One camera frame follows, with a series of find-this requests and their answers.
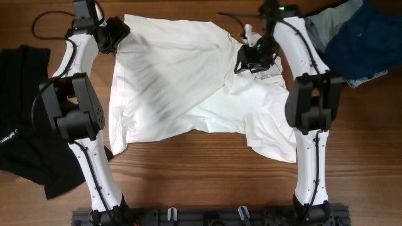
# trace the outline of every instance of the table surface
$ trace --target table surface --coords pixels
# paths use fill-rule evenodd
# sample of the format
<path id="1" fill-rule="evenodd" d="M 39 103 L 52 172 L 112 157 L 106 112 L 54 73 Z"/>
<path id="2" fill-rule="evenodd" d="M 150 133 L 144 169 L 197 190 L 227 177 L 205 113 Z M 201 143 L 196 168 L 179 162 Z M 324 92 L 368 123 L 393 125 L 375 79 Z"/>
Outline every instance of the table surface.
<path id="1" fill-rule="evenodd" d="M 298 3 L 304 13 L 334 0 L 283 0 Z M 262 1 L 100 1 L 107 17 L 135 14 L 150 18 L 212 21 L 238 37 L 239 25 L 216 16 L 218 11 L 254 13 Z M 73 11 L 69 0 L 0 0 L 0 48 L 19 45 L 52 51 L 49 75 L 60 65 L 62 41 L 32 37 L 31 23 L 48 10 Z M 36 27 L 42 36 L 64 35 L 71 18 L 52 15 Z M 245 19 L 255 28 L 259 21 Z M 114 55 L 99 55 L 91 81 L 109 110 Z M 284 75 L 290 71 L 284 63 Z M 400 74 L 344 87 L 337 120 L 327 144 L 327 191 L 331 203 L 348 205 L 353 225 L 401 225 L 402 96 Z M 104 142 L 109 146 L 107 128 Z M 291 205 L 297 168 L 255 153 L 242 134 L 190 131 L 154 143 L 130 144 L 111 161 L 111 169 L 130 207 L 236 208 Z M 90 208 L 87 186 L 46 200 L 43 187 L 0 171 L 1 225 L 70 225 L 73 210 Z"/>

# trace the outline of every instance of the wooden table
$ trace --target wooden table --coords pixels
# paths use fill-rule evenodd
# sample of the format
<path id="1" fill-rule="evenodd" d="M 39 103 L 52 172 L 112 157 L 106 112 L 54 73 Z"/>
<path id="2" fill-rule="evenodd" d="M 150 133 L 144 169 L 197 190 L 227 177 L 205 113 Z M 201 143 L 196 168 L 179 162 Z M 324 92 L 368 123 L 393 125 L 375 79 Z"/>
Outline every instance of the wooden table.
<path id="1" fill-rule="evenodd" d="M 333 0 L 297 2 L 307 13 Z M 218 11 L 254 13 L 262 1 L 100 1 L 107 17 L 124 13 L 164 19 L 212 21 L 237 37 L 233 20 Z M 49 75 L 60 65 L 62 41 L 32 37 L 33 19 L 48 10 L 73 11 L 70 0 L 0 0 L 0 48 L 21 44 L 52 51 Z M 43 36 L 64 35 L 71 18 L 52 15 L 36 27 Z M 255 28 L 259 21 L 245 19 Z M 290 71 L 284 63 L 284 75 Z M 108 113 L 114 56 L 99 55 L 91 81 Z M 353 225 L 401 225 L 402 222 L 402 70 L 365 83 L 344 87 L 327 148 L 327 191 L 331 203 L 348 205 Z M 108 130 L 104 142 L 109 146 Z M 111 161 L 113 175 L 130 207 L 235 208 L 239 205 L 291 205 L 295 164 L 256 154 L 242 134 L 191 131 L 155 143 L 130 144 Z M 71 214 L 90 207 L 86 185 L 53 200 L 43 188 L 0 171 L 0 225 L 70 225 Z"/>

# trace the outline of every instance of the black garment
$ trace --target black garment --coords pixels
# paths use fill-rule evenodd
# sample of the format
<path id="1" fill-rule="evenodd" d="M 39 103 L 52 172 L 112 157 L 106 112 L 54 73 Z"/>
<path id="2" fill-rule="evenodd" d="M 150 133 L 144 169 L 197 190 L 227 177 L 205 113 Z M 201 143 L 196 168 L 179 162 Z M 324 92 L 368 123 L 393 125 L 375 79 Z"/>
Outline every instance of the black garment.
<path id="1" fill-rule="evenodd" d="M 30 114 L 39 83 L 47 79 L 50 50 L 21 46 L 0 54 L 0 170 L 45 186 L 47 199 L 66 193 L 85 178 L 67 142 L 52 139 L 42 101 Z M 107 158 L 113 154 L 105 147 Z"/>

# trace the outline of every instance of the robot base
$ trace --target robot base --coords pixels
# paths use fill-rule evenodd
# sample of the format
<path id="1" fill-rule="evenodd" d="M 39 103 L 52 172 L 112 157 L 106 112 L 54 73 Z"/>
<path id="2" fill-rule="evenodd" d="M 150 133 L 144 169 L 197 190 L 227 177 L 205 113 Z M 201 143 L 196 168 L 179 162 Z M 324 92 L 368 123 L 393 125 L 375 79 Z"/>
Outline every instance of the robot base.
<path id="1" fill-rule="evenodd" d="M 168 210 L 132 208 L 139 226 L 244 226 L 239 212 L 233 210 L 180 210 L 177 221 L 168 221 Z M 251 226 L 295 226 L 292 223 L 293 207 L 266 207 L 249 210 Z M 92 226 L 90 211 L 73 212 L 71 226 Z M 330 207 L 330 218 L 316 226 L 350 226 L 348 208 Z"/>

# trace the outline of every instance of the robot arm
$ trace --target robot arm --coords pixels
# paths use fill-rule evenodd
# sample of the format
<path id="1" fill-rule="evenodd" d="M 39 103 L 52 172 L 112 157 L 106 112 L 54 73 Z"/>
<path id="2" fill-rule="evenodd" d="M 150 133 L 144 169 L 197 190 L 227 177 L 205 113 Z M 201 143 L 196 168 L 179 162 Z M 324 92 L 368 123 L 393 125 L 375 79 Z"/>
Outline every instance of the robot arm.
<path id="1" fill-rule="evenodd" d="M 279 7 L 266 0 L 259 9 L 266 34 L 255 46 L 243 46 L 237 62 L 243 70 L 267 70 L 277 45 L 283 50 L 295 84 L 285 105 L 285 115 L 294 127 L 297 142 L 298 181 L 293 198 L 295 224 L 314 224 L 329 218 L 325 187 L 325 146 L 335 119 L 342 79 L 324 64 L 296 5 Z M 313 96 L 317 89 L 319 96 Z"/>
<path id="2" fill-rule="evenodd" d="M 42 99 L 52 129 L 69 141 L 80 164 L 91 195 L 92 224 L 124 225 L 128 218 L 122 216 L 128 207 L 113 180 L 104 151 L 106 119 L 89 76 L 98 53 L 114 51 L 129 34 L 129 27 L 118 17 L 105 22 L 100 6 L 94 1 L 75 1 L 73 5 L 75 28 L 67 31 L 67 50 L 62 64 L 51 84 L 45 87 Z M 76 106 L 66 104 L 70 97 L 77 98 Z"/>

